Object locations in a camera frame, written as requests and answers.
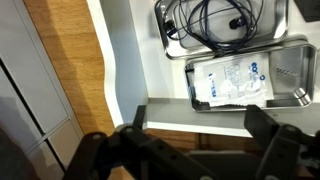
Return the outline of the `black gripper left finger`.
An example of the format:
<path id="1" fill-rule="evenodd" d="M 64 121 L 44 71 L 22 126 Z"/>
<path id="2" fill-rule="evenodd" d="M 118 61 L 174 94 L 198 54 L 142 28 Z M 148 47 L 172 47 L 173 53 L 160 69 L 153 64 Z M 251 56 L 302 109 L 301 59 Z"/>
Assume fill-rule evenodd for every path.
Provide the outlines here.
<path id="1" fill-rule="evenodd" d="M 143 129 L 143 125 L 145 123 L 144 117 L 146 112 L 145 105 L 139 105 L 136 109 L 136 114 L 133 120 L 133 125 L 139 129 Z"/>

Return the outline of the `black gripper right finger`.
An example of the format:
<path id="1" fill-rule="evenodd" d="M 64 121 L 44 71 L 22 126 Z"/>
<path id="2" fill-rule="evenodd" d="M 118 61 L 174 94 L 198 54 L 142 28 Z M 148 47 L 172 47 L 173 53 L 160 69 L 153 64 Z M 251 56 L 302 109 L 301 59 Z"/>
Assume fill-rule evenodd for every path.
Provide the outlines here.
<path id="1" fill-rule="evenodd" d="M 245 112 L 244 127 L 256 143 L 266 150 L 279 124 L 258 106 L 249 105 Z"/>

